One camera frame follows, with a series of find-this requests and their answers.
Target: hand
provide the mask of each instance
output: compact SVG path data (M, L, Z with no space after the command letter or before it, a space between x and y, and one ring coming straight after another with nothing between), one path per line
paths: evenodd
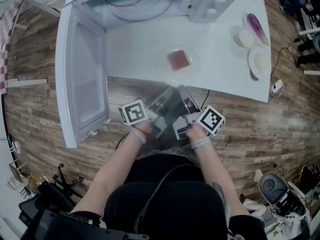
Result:
M142 121L142 122L135 124L134 128L140 130L141 132L143 132L146 135L148 135L152 132L152 128L151 128L150 122L148 120L145 120L145 121Z
M185 134L187 135L191 143L207 137L205 129L198 123L192 123L190 130L188 130Z

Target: black sleeve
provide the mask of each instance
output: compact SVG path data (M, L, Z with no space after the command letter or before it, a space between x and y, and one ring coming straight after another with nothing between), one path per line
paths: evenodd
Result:
M249 215L230 218L229 229L234 235L241 235L245 240L267 240L265 224L260 219Z
M72 215L81 216L93 221L93 225L98 227L100 224L100 215L91 211L75 211L71 213Z

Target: person's left arm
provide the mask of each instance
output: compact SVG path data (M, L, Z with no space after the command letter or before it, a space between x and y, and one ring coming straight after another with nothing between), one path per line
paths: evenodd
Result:
M136 128L144 133L151 132L147 121L139 123ZM141 146L141 140L131 131L124 142L100 168L89 190L72 210L72 213L87 211L103 216L108 197L114 190L124 184Z

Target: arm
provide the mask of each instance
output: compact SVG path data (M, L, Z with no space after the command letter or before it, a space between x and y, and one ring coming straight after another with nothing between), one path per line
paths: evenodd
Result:
M145 133L151 131L148 122L141 122L136 127ZM130 169L142 146L135 133L130 132L124 142L100 168L89 190L72 210L87 211L103 216L110 194L124 184Z
M193 124L186 135L189 137L191 143L207 136L204 129L199 124ZM205 183L212 186L212 181L214 181L221 186L225 198L231 207L231 216L250 215L242 206L234 182L220 161L212 144L208 143L194 151L199 160Z

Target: open microwave door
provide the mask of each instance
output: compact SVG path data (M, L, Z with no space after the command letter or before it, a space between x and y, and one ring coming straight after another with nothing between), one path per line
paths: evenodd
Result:
M55 84L65 144L77 143L110 121L105 31L81 13L66 6L60 16L56 52Z

